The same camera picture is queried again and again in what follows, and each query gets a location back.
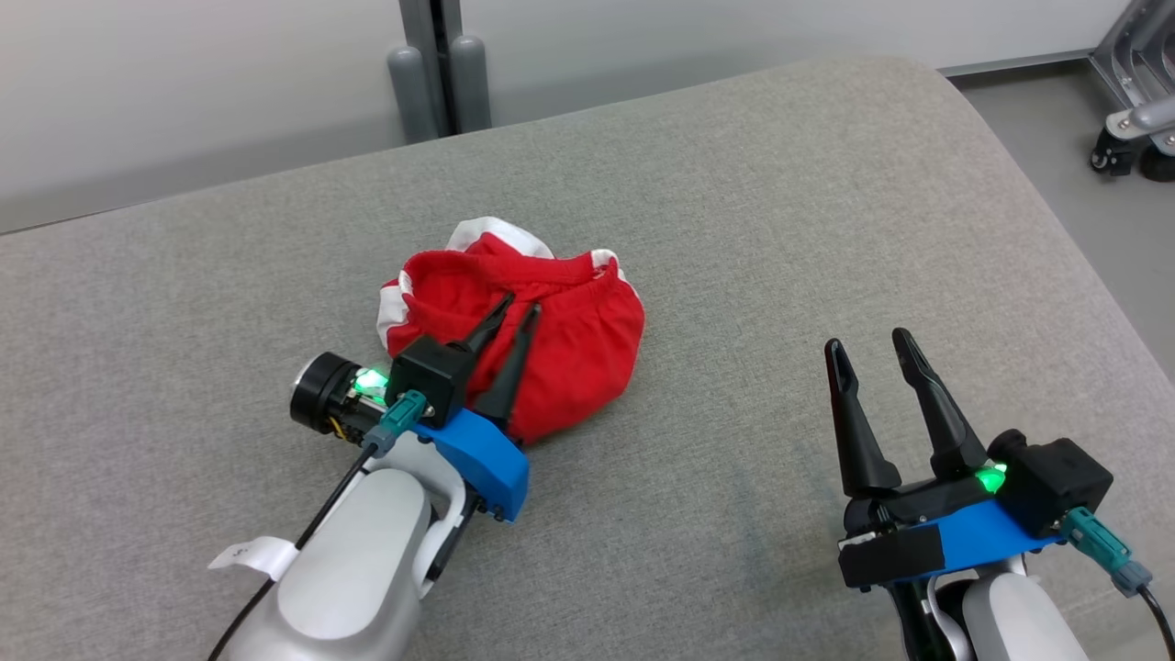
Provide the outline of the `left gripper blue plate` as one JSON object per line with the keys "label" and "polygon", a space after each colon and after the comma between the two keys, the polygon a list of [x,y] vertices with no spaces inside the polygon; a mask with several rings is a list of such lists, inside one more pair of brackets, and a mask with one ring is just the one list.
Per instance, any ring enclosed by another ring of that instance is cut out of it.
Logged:
{"label": "left gripper blue plate", "polygon": [[361,451],[367,464],[398,461],[407,468],[408,444],[424,446],[452,468],[475,508],[513,522],[529,488],[530,464],[505,430],[525,376],[542,306],[530,306],[513,333],[510,352],[476,409],[465,409],[466,384],[499,333],[515,301],[505,294],[465,338],[449,342],[448,357],[398,357],[387,371],[340,355],[318,355],[291,387],[291,419],[334,434]]}

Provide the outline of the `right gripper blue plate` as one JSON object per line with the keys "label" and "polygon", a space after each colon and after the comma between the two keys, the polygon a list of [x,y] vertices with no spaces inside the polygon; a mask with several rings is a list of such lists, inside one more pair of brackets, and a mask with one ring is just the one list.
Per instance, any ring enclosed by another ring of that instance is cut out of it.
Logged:
{"label": "right gripper blue plate", "polygon": [[841,342],[827,342],[835,456],[842,491],[852,499],[846,508],[848,531],[840,542],[845,585],[865,589],[924,580],[1036,553],[1058,542],[1054,534],[1028,534],[996,501],[1006,465],[983,467],[988,456],[981,441],[913,333],[895,328],[892,343],[905,382],[922,410],[933,448],[932,472],[936,478],[964,477],[895,492],[901,477],[878,447],[857,396],[855,367]]}

